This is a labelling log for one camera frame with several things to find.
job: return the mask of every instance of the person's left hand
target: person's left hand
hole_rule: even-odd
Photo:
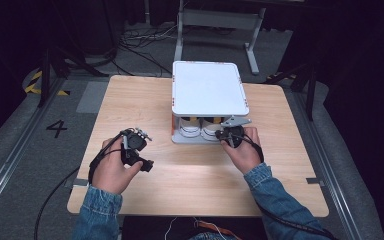
[[[103,142],[102,148],[108,145],[111,139]],[[111,152],[106,155],[93,174],[92,186],[104,190],[106,192],[121,194],[126,190],[130,181],[140,171],[143,163],[141,161],[136,162],[130,168],[125,168],[121,161],[121,144],[123,138],[117,139],[114,144],[107,150],[111,152],[114,150],[120,150]]]

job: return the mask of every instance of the white box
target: white box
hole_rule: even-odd
[[[248,115],[249,107],[237,66],[223,62],[175,61],[172,111],[173,142],[214,143],[201,136],[182,136],[179,132],[179,119]]]

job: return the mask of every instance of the wooden table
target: wooden table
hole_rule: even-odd
[[[313,215],[329,210],[315,178],[291,110],[279,86],[243,84],[250,106],[249,126],[258,128],[265,161],[285,189]],[[123,193],[120,214],[160,216],[260,216],[242,174],[218,144],[182,145],[171,140],[172,81],[168,78],[113,76],[92,131],[78,179],[102,142],[119,131],[140,127],[153,137],[140,156],[155,161]],[[74,186],[68,210],[79,213],[86,186]]]

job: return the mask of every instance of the sleeve cuff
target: sleeve cuff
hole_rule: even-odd
[[[267,166],[266,163],[260,163],[244,175],[245,181],[248,183],[251,190],[257,188],[258,185],[271,177],[271,168],[270,166]]]
[[[83,207],[105,215],[118,215],[123,197],[89,185]]]

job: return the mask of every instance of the denim jacket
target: denim jacket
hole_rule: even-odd
[[[244,175],[255,201],[274,215],[291,222],[322,230],[310,211],[289,195],[282,183],[272,177],[270,167],[261,163]],[[121,209],[122,196],[89,186],[80,209],[73,239],[117,239],[119,225],[117,214]],[[271,239],[327,239],[325,237],[287,227],[263,215],[266,233]],[[235,239],[218,233],[201,233],[191,240]]]

